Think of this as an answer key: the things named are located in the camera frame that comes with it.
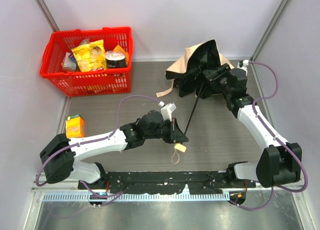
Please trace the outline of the beige and black umbrella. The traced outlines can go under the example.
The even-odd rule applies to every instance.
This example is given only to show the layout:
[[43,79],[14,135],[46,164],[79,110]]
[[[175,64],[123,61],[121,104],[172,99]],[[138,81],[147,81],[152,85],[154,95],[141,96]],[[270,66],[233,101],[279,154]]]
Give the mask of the beige and black umbrella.
[[195,93],[197,99],[206,99],[212,96],[214,91],[205,83],[203,71],[217,69],[224,64],[231,70],[234,68],[219,52],[214,39],[187,47],[183,56],[165,70],[165,78],[170,80],[170,88],[156,93],[156,96],[163,97],[171,93],[173,88],[178,88],[180,98]]

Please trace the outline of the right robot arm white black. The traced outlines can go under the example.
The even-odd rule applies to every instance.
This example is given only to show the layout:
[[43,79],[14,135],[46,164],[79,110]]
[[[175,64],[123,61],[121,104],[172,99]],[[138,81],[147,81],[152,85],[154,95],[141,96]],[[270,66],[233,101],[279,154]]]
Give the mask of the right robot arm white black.
[[262,153],[257,163],[229,165],[233,177],[259,182],[263,187],[280,187],[301,179],[302,149],[290,143],[267,121],[256,101],[247,94],[247,68],[230,69],[228,64],[202,72],[205,85],[223,94],[227,108],[251,133]]

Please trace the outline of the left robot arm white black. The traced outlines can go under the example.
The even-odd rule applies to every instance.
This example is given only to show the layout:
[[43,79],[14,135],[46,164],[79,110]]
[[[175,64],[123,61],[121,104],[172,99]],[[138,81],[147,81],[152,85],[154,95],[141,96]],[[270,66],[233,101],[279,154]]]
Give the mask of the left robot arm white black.
[[46,183],[56,184],[65,179],[99,182],[105,170],[100,163],[86,163],[85,159],[109,152],[122,152],[142,146],[146,140],[161,139],[167,144],[188,142],[188,137],[179,128],[177,119],[165,119],[155,110],[125,124],[115,132],[84,138],[68,138],[56,135],[40,152]]

